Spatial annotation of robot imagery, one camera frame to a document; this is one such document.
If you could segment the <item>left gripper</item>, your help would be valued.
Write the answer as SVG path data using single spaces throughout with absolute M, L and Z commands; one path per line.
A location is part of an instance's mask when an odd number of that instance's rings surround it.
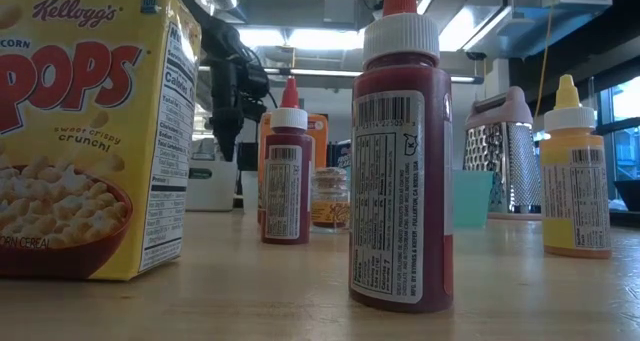
M 244 125 L 244 115 L 238 105 L 240 93 L 236 65 L 222 60 L 214 60 L 211 69 L 211 124 L 214 131 L 240 131 Z M 243 155 L 244 134 L 220 138 L 213 135 L 211 153 L 216 161 L 238 162 Z

